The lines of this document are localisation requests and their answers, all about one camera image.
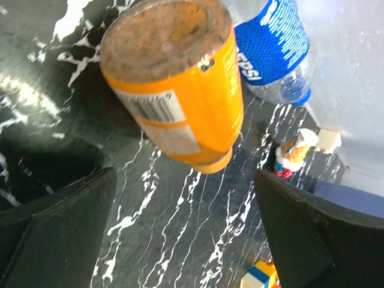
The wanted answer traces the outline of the clear Pepsi bottle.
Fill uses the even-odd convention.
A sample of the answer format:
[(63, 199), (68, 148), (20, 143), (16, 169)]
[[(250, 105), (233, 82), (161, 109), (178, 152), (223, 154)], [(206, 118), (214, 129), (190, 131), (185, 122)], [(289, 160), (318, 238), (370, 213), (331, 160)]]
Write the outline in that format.
[(293, 0), (224, 1), (235, 26), (238, 67), (248, 89), (274, 104), (303, 105), (315, 57)]

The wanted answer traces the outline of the orange juice bottle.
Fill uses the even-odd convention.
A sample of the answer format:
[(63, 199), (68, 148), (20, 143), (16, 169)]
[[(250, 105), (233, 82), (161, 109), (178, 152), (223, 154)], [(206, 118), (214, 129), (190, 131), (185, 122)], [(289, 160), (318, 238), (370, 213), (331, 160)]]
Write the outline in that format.
[(224, 169), (244, 105), (234, 25), (220, 1), (142, 1), (106, 30), (101, 72), (168, 157), (197, 172)]

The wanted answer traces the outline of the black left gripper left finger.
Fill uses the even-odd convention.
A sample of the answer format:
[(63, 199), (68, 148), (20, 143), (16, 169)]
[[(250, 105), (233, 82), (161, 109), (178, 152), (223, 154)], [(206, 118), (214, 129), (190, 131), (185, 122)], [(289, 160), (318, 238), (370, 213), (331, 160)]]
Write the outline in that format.
[(1, 287), (89, 287), (117, 184), (107, 167), (1, 212)]

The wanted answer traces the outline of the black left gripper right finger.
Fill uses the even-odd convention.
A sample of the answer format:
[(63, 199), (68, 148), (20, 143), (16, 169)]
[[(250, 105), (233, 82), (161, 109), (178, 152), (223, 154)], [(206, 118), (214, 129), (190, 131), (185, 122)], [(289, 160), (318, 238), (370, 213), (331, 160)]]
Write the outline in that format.
[(383, 218), (297, 188), (265, 170), (257, 205), (282, 287), (383, 287)]

